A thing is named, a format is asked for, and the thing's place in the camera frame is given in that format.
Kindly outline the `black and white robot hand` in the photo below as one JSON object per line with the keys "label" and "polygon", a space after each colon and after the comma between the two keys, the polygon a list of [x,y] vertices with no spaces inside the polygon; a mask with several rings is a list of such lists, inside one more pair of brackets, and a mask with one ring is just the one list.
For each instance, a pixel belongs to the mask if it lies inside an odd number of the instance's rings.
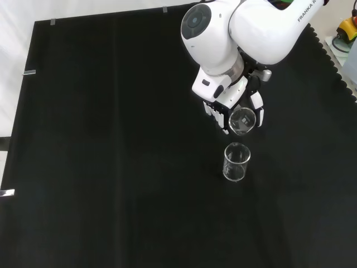
{"label": "black and white robot hand", "polygon": [[240,81],[224,90],[217,100],[203,101],[206,114],[213,118],[226,135],[230,132],[229,117],[240,107],[247,107],[255,114],[255,126],[261,127],[264,119],[263,98],[259,93],[262,81],[256,75],[242,77]]}

